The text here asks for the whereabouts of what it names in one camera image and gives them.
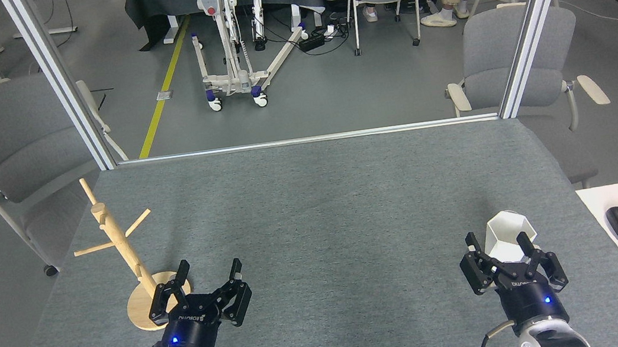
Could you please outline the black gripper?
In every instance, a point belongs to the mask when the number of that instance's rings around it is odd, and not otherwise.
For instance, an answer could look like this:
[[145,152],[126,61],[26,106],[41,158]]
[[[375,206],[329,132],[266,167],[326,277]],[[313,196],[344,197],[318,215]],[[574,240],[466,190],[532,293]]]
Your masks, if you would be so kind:
[[[242,326],[252,291],[242,280],[240,259],[233,259],[229,280],[210,294],[184,291],[189,269],[189,261],[181,260],[173,279],[155,286],[149,320],[156,326],[168,325],[154,347],[215,347],[221,319]],[[168,312],[172,295],[177,305]]]
[[[525,277],[523,272],[518,272],[514,278],[503,274],[497,276],[500,303],[507,319],[514,322],[513,332],[521,333],[524,327],[539,320],[560,319],[568,322],[569,315],[555,292],[563,290],[569,283],[557,255],[537,249],[526,232],[519,232],[516,239],[524,255],[529,258]],[[475,295],[483,295],[493,282],[492,272],[500,260],[482,250],[475,233],[467,233],[465,243],[468,251],[459,266]],[[543,274],[535,275],[540,266],[549,282]]]

